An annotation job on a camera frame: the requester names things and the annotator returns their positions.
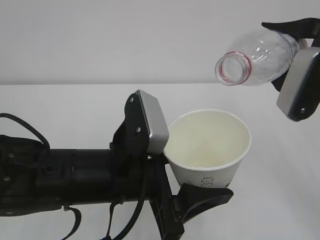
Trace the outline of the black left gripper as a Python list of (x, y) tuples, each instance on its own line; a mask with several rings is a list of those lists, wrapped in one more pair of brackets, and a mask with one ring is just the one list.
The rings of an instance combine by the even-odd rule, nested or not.
[(136, 207), (125, 227), (114, 237), (123, 240), (136, 224), (145, 201), (148, 201), (162, 240), (179, 240), (183, 224), (207, 210), (224, 205), (234, 193), (229, 188), (203, 188), (182, 184), (173, 195), (166, 173), (165, 157), (160, 154), (132, 155), (124, 149), (112, 148), (111, 185), (112, 214), (116, 205), (136, 201)]

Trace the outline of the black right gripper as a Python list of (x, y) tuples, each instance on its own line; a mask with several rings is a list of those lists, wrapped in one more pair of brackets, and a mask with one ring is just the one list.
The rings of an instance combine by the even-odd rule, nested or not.
[[(314, 17), (303, 18), (288, 22), (262, 22), (261, 25), (272, 31), (290, 35), (296, 39), (312, 39), (311, 47), (320, 47), (320, 19)], [(280, 92), (287, 72), (273, 80), (273, 87)]]

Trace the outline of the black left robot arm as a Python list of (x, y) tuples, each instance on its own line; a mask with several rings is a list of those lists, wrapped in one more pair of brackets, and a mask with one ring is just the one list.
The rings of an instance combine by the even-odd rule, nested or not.
[(0, 214), (17, 217), (59, 209), (75, 214), (73, 231), (81, 222), (77, 205), (110, 203), (111, 208), (135, 201), (136, 209), (116, 236), (124, 239), (149, 201), (160, 237), (178, 240), (184, 224), (197, 215), (226, 204), (228, 188), (201, 188), (184, 183), (172, 194), (164, 155), (122, 145), (110, 149), (48, 149), (27, 138), (0, 137)]

